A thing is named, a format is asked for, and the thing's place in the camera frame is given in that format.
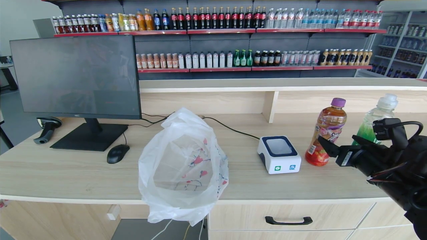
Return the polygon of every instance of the plastic bag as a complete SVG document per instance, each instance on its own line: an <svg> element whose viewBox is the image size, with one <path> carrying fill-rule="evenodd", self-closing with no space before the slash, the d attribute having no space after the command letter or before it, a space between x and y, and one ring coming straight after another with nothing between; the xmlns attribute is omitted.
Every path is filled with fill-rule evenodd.
<svg viewBox="0 0 427 240"><path fill-rule="evenodd" d="M186 108L170 115L139 158L148 222L201 221L228 185L228 159L213 129Z"/></svg>

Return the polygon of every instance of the drawer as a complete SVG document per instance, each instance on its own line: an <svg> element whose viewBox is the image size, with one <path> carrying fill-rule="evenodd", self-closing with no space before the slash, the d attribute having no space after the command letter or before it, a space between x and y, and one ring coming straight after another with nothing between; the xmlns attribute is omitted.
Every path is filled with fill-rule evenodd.
<svg viewBox="0 0 427 240"><path fill-rule="evenodd" d="M357 229L348 240L416 240L412 225Z"/></svg>
<svg viewBox="0 0 427 240"><path fill-rule="evenodd" d="M209 240L345 240L343 231L209 231Z"/></svg>
<svg viewBox="0 0 427 240"><path fill-rule="evenodd" d="M385 227L411 224L405 218L406 212L397 203L377 202L359 228Z"/></svg>
<svg viewBox="0 0 427 240"><path fill-rule="evenodd" d="M356 228L373 203L307 204L307 205L216 205L209 214L212 230L304 230ZM277 222L302 222L311 217L309 225L272 225L265 217Z"/></svg>

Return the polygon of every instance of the computer monitor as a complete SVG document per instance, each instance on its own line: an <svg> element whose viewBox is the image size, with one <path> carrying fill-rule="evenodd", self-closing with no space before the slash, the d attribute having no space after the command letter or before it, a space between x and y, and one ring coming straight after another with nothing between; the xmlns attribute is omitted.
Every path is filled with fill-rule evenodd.
<svg viewBox="0 0 427 240"><path fill-rule="evenodd" d="M131 35L10 41L24 112L84 117L51 148L105 151L126 129L97 118L140 119Z"/></svg>

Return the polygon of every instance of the green glass bottle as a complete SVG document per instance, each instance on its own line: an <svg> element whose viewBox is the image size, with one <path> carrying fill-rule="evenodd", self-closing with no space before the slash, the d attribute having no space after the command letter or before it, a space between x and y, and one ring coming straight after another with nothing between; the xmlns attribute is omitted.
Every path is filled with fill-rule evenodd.
<svg viewBox="0 0 427 240"><path fill-rule="evenodd" d="M236 51L234 52L233 65L234 65L235 67L239 67L239 66L240 66L239 50L237 50L237 49L236 49Z"/></svg>
<svg viewBox="0 0 427 240"><path fill-rule="evenodd" d="M240 57L240 65L246 67L246 50L242 50L242 56Z"/></svg>
<svg viewBox="0 0 427 240"><path fill-rule="evenodd" d="M249 56L246 60L246 66L252 67L252 50L251 49L249 49Z"/></svg>

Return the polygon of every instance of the bottle cap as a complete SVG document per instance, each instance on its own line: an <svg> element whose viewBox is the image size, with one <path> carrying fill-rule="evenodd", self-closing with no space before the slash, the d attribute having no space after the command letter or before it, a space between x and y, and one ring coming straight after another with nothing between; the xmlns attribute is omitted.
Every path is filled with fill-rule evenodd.
<svg viewBox="0 0 427 240"><path fill-rule="evenodd" d="M385 109L395 109L398 105L398 97L394 94L386 94L378 100L377 107Z"/></svg>
<svg viewBox="0 0 427 240"><path fill-rule="evenodd" d="M345 99L335 97L332 99L332 102L330 104L334 107L343 108L345 106Z"/></svg>

